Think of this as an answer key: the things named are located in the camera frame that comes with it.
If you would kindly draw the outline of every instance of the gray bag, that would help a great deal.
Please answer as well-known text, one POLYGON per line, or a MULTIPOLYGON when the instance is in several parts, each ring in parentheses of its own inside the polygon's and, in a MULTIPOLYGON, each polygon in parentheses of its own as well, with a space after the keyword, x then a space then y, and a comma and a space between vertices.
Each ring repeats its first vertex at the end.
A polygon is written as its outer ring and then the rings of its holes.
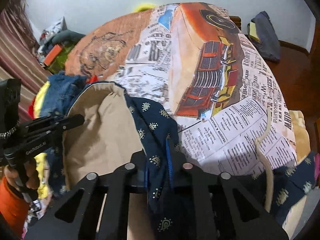
POLYGON ((260 39, 260 42, 252 39, 250 36, 249 40, 256 47, 263 59, 279 62, 280 43, 268 14, 265 11, 262 11, 251 21, 256 24, 257 35, 260 39))

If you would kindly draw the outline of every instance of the curtain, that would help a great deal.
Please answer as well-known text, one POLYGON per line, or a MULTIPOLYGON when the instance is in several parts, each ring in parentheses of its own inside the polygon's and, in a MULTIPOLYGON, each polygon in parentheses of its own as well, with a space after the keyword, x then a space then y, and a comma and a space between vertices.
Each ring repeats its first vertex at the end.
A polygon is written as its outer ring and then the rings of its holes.
POLYGON ((21 79, 19 114, 29 120, 28 106, 50 73, 34 57, 38 43, 20 0, 10 0, 0 14, 0 79, 21 79))

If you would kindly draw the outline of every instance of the yellow round object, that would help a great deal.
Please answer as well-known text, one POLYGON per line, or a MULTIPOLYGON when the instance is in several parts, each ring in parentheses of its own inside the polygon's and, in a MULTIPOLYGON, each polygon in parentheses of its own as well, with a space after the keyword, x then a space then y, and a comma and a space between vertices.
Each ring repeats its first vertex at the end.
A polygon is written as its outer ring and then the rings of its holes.
POLYGON ((139 5, 135 10, 134 12, 143 12, 143 11, 147 11, 149 9, 152 9, 156 7, 154 4, 151 4, 151 3, 143 3, 141 5, 139 5))

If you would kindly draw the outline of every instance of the silver bolt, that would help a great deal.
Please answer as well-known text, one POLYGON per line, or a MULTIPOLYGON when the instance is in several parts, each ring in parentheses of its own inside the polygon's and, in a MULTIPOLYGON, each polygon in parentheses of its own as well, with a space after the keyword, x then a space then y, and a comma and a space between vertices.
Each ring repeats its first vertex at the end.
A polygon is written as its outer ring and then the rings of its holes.
POLYGON ((132 170, 135 168, 136 165, 134 165, 133 163, 127 163, 124 167, 127 169, 127 170, 132 170))
POLYGON ((90 172, 87 174, 87 179, 88 180, 93 180, 97 177, 97 174, 95 174, 94 172, 90 172))
POLYGON ((223 173, 221 173, 221 178, 223 178, 223 179, 230 179, 231 178, 231 175, 230 175, 230 173, 228 173, 228 172, 223 172, 223 173))
POLYGON ((193 168, 193 165, 191 163, 184 163, 182 165, 182 167, 185 169, 185 170, 191 170, 193 168))

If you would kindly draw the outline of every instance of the wooden floor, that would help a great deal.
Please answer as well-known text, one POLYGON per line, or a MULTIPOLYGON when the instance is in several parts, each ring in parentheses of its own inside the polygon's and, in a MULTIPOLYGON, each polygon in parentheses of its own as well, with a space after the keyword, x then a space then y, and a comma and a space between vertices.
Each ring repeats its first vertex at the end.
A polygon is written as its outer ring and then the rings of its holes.
POLYGON ((278 64, 267 61, 289 110, 301 110, 310 137, 311 150, 318 151, 316 120, 320 118, 320 67, 293 49, 281 47, 278 64))

